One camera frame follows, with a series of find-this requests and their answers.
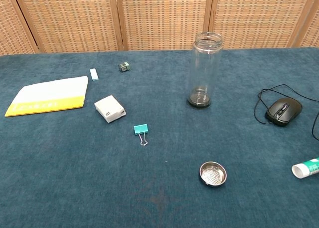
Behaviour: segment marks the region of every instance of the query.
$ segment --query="black cord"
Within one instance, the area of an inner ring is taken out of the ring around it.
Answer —
[[[285,94],[283,94],[283,93],[281,93],[281,92],[278,92],[278,91],[275,91],[275,90],[274,90],[275,88],[281,87],[281,86],[285,86],[285,87],[289,88],[289,89],[292,90],[294,93],[296,93],[297,95],[299,95],[299,96],[301,96],[301,97],[303,97],[303,98],[305,98],[305,99],[308,99],[308,100],[314,101],[314,102],[319,102],[318,100],[315,100],[315,99],[312,99],[312,98],[308,98],[308,97],[306,97],[306,96],[301,95],[300,93],[296,92],[295,90],[293,90],[290,86],[288,86],[288,85],[286,85],[286,84],[280,84],[280,85],[274,86],[274,87],[269,88],[269,89],[264,88],[264,89],[262,89],[262,90],[258,93],[258,95],[257,95],[257,96],[258,96],[258,101],[257,101],[257,103],[256,103],[256,105],[255,105],[255,108],[254,108],[254,117],[255,117],[255,119],[256,119],[259,123],[262,123],[262,124],[271,124],[271,123],[273,123],[273,122],[268,122],[268,123],[262,122],[262,121],[258,120],[258,118],[257,118],[257,116],[256,116],[256,108],[257,108],[257,106],[258,106],[258,104],[259,104],[260,101],[261,101],[261,102],[264,104],[264,106],[268,109],[268,106],[267,106],[267,105],[264,103],[264,101],[261,99],[262,94],[263,94],[264,92],[272,91],[272,92],[279,93],[279,94],[281,94],[281,95],[283,95],[283,96],[285,96],[285,97],[292,98],[292,97],[290,97],[290,96],[287,96],[287,95],[285,95]],[[315,125],[316,125],[316,121],[317,121],[318,117],[319,117],[319,113],[317,114],[317,116],[316,116],[316,118],[315,118],[315,120],[314,120],[314,123],[313,123],[312,136],[313,136],[316,140],[319,141],[319,138],[317,138],[317,137],[314,135],[314,129],[315,129]]]

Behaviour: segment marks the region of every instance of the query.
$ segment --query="white tube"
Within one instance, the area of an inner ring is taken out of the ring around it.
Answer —
[[[301,179],[319,173],[319,157],[291,167],[293,174]]]

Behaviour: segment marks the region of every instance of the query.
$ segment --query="computer mouse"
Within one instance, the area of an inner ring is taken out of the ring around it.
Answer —
[[[291,97],[281,98],[268,108],[266,118],[279,126],[286,126],[302,109],[303,106],[297,100]]]

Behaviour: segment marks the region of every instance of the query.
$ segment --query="table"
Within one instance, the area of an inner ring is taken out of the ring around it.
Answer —
[[[205,110],[186,102],[190,54],[0,57],[0,227],[317,227],[319,175],[300,180],[291,166],[319,156],[311,136],[319,104],[280,88],[304,107],[287,127],[259,124],[253,108],[262,88],[282,83],[319,99],[319,49],[223,51]],[[131,70],[121,73],[124,61]],[[83,108],[4,117],[23,86],[82,75]],[[127,113],[110,124],[93,105],[108,95]],[[264,98],[271,105],[280,96]],[[265,112],[258,106],[260,119]],[[144,123],[142,147],[133,126]],[[206,161],[226,168],[223,186],[199,180]]]

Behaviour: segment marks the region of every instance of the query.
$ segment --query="green label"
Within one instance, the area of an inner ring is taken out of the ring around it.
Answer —
[[[319,162],[307,161],[307,162],[303,162],[303,164],[305,164],[308,167],[308,169],[310,171],[310,175],[319,172]]]

